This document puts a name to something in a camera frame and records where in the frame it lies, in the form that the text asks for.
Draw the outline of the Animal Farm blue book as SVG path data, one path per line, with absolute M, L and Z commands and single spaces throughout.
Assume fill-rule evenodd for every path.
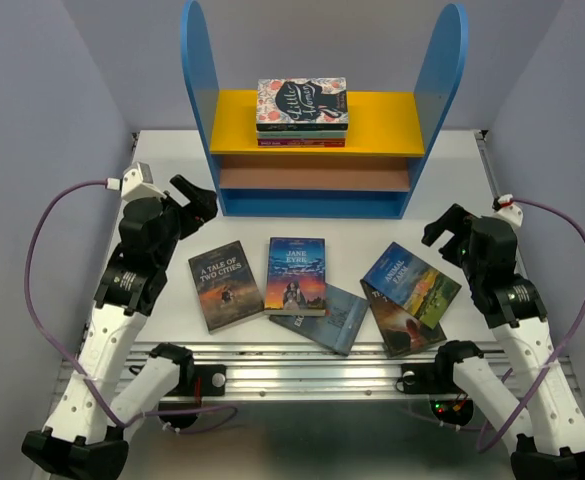
M 437 327 L 461 285 L 396 242 L 362 279 L 430 329 Z

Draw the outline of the Jane Eyre blue book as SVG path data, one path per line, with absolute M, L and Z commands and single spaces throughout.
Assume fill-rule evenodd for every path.
M 324 239 L 270 238 L 265 290 L 267 314 L 324 316 L 326 291 Z

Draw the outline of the Nineteen Eighty-Four dark book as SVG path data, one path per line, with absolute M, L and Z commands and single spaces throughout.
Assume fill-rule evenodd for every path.
M 326 293 L 325 316 L 270 315 L 269 320 L 339 355 L 348 356 L 368 311 L 369 302 L 330 284 L 327 285 Z

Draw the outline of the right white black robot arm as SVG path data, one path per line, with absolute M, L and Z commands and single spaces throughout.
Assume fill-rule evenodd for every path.
M 585 415 L 558 360 L 563 347 L 552 342 L 535 285 L 515 271 L 520 205 L 504 195 L 494 201 L 492 215 L 475 216 L 454 204 L 425 227 L 422 242 L 430 246 L 451 233 L 439 252 L 463 271 L 474 306 L 506 354 L 523 397 L 497 378 L 471 341 L 440 347 L 432 378 L 444 390 L 469 395 L 495 430 L 492 439 L 479 441 L 478 451 L 503 444 L 516 478 L 585 479 Z

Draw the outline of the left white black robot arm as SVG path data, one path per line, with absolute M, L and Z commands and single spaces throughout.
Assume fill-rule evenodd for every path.
M 124 201 L 119 243 L 99 281 L 80 354 L 69 353 L 42 325 L 42 336 L 73 366 L 66 389 L 44 426 L 26 434 L 22 453 L 43 471 L 66 479 L 116 479 L 128 458 L 136 429 L 168 393 L 196 389 L 193 354 L 161 343 L 141 371 L 118 392 L 116 386 L 131 347 L 151 316 L 167 283 L 178 243 L 218 213 L 217 195 L 181 175 L 170 183 L 187 199 L 127 172 L 96 181 Z

